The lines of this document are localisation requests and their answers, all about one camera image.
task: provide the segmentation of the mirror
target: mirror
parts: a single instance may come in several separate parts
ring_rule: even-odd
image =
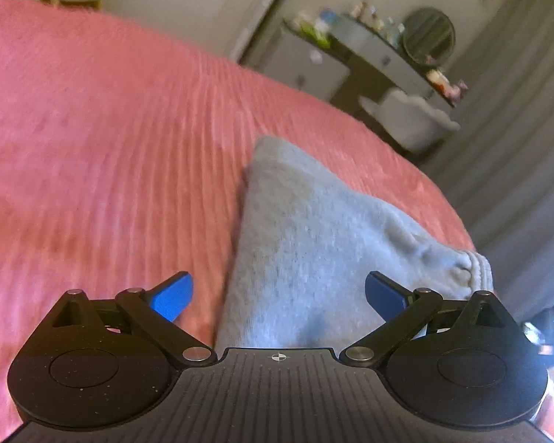
[[[402,44],[412,61],[429,68],[447,62],[455,48],[455,28],[446,14],[436,8],[420,8],[403,23]]]

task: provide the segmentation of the pink bedspread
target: pink bedspread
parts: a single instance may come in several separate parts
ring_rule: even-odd
[[[472,248],[435,185],[328,104],[127,21],[0,0],[0,440],[19,424],[10,361],[68,288],[187,270],[181,327],[213,341],[261,134]]]

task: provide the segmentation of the white chair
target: white chair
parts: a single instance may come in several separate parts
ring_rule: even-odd
[[[459,130],[459,124],[446,113],[433,108],[421,97],[407,96],[399,88],[388,91],[380,104],[359,97],[359,105],[402,148],[415,155]]]

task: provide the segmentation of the ribbed black surface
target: ribbed black surface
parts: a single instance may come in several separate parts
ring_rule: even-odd
[[[278,353],[287,358],[275,361]],[[9,443],[549,441],[527,422],[468,432],[421,420],[388,394],[375,372],[346,367],[328,350],[238,349],[212,367],[183,372],[163,402],[124,425],[63,432],[31,423]]]

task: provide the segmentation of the curtain fold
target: curtain fold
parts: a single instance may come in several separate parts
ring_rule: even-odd
[[[462,130],[423,170],[520,321],[554,305],[554,0],[507,0],[450,77],[471,87]]]

